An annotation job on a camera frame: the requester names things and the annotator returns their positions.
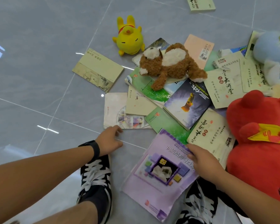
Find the light blue plush toy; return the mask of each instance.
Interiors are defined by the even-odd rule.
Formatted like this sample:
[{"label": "light blue plush toy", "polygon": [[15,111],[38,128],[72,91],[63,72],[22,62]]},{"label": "light blue plush toy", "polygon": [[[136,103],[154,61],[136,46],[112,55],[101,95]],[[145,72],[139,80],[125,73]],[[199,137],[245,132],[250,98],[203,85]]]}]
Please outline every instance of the light blue plush toy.
[{"label": "light blue plush toy", "polygon": [[279,82],[280,77],[280,32],[259,33],[254,45],[254,58],[264,64],[264,75],[269,85]]}]

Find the right arm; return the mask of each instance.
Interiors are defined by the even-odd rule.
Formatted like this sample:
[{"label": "right arm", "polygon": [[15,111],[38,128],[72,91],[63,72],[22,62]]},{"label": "right arm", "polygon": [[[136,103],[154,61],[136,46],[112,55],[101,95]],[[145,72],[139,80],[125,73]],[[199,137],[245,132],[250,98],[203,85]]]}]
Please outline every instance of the right arm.
[{"label": "right arm", "polygon": [[191,144],[187,147],[194,154],[189,158],[199,176],[225,192],[255,224],[280,224],[280,201],[227,173],[209,151]]}]

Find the brown teddy bear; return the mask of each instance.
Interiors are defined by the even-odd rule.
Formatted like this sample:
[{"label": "brown teddy bear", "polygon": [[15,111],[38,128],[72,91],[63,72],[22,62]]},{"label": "brown teddy bear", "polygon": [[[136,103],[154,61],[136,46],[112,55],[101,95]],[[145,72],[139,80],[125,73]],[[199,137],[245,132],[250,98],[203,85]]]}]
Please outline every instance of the brown teddy bear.
[{"label": "brown teddy bear", "polygon": [[154,91],[164,87],[168,76],[181,79],[186,74],[193,82],[203,82],[208,77],[180,43],[170,45],[164,54],[157,48],[148,48],[140,59],[140,75],[159,76],[151,85]]}]

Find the plush toy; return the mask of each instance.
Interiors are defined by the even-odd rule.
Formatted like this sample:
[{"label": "plush toy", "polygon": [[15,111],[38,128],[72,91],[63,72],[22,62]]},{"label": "plush toy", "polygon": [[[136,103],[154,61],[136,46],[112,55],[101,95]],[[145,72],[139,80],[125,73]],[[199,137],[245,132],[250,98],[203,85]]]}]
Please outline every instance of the plush toy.
[{"label": "plush toy", "polygon": [[259,33],[253,48],[254,58],[264,64],[264,75],[270,86],[279,82],[280,76],[280,32]]},{"label": "plush toy", "polygon": [[138,53],[140,49],[142,52],[144,51],[145,45],[141,34],[142,28],[140,26],[135,28],[133,16],[129,15],[127,17],[127,24],[124,24],[123,19],[118,17],[117,27],[118,37],[113,37],[112,40],[117,44],[120,56],[124,53],[134,55]]},{"label": "plush toy", "polygon": [[140,59],[140,74],[159,76],[151,85],[155,91],[164,87],[168,76],[181,79],[188,74],[193,82],[203,82],[208,77],[180,43],[168,46],[164,54],[154,47],[146,49]]},{"label": "plush toy", "polygon": [[227,171],[280,201],[280,98],[252,90],[229,105],[226,117],[239,143]]}]

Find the wristwatch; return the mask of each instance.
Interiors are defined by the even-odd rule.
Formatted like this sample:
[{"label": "wristwatch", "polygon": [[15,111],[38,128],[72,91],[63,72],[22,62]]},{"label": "wristwatch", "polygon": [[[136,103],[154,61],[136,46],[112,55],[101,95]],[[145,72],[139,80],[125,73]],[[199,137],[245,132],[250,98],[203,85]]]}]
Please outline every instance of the wristwatch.
[{"label": "wristwatch", "polygon": [[97,158],[99,158],[100,156],[100,147],[98,146],[97,142],[95,140],[86,142],[84,144],[79,145],[78,147],[81,146],[91,146],[93,148],[93,158],[90,161],[90,163],[92,163],[93,161],[95,161]]}]

